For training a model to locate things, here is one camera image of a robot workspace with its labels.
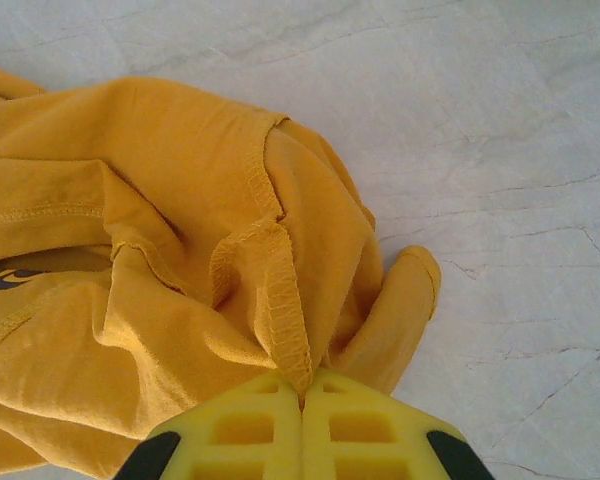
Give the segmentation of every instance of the yellow t-shirt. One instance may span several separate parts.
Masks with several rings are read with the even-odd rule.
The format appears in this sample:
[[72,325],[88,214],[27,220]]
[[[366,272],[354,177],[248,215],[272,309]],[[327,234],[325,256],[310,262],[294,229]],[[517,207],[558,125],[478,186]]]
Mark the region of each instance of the yellow t-shirt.
[[177,83],[44,93],[0,71],[0,473],[112,476],[158,423],[278,368],[383,392],[435,307],[422,247],[317,134]]

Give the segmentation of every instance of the printed graphic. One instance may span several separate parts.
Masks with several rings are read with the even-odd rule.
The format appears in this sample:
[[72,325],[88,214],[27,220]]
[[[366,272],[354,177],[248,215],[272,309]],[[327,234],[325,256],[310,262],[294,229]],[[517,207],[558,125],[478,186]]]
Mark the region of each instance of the printed graphic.
[[0,268],[0,290],[14,288],[33,279],[41,272],[33,272],[31,270],[11,270]]

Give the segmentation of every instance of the yellow plastic object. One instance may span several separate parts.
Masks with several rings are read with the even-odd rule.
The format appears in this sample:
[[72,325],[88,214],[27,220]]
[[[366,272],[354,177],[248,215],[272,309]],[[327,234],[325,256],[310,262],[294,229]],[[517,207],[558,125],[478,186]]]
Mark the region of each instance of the yellow plastic object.
[[317,372],[304,402],[271,372],[157,427],[150,439],[180,440],[151,478],[449,480],[432,431],[465,442],[451,425],[333,372]]
[[160,480],[299,480],[298,396],[277,372],[261,375],[158,426],[181,440]]
[[430,431],[465,441],[442,420],[320,370],[303,412],[304,478],[449,480],[427,441]]

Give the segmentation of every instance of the marble floor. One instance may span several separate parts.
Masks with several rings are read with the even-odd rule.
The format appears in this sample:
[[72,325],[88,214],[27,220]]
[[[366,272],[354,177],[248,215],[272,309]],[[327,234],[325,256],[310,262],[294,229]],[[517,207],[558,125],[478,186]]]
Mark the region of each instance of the marble floor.
[[600,0],[0,0],[0,67],[167,77],[321,132],[387,262],[420,243],[444,270],[395,396],[498,479],[600,479]]

